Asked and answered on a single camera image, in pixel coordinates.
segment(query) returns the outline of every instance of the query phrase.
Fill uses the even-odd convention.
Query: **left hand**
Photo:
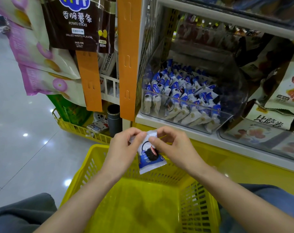
[[[134,141],[132,144],[129,144],[130,137],[134,135],[136,135]],[[115,182],[120,180],[133,162],[138,147],[143,142],[146,135],[146,132],[142,132],[134,127],[117,133],[110,141],[109,150],[101,168],[101,172],[109,174]]]

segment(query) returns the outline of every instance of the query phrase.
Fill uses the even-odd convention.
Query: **right hand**
[[[190,175],[206,166],[185,132],[164,126],[157,129],[157,136],[162,138],[150,137],[149,142],[160,152],[165,153],[177,167],[184,169]]]

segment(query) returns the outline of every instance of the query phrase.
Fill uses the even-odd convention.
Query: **grey pants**
[[[0,208],[0,233],[34,232],[57,210],[54,199],[41,193]]]

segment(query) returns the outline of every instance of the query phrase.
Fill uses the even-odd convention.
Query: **yellow shopping basket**
[[[96,175],[108,148],[98,144],[90,148],[61,205]],[[166,160],[167,165],[140,175],[136,157],[100,203],[84,232],[219,232],[217,201]]]

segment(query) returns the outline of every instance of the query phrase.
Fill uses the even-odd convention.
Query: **tiled floor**
[[[41,192],[59,206],[94,144],[61,130],[53,108],[43,94],[26,96],[8,40],[0,38],[0,206]]]

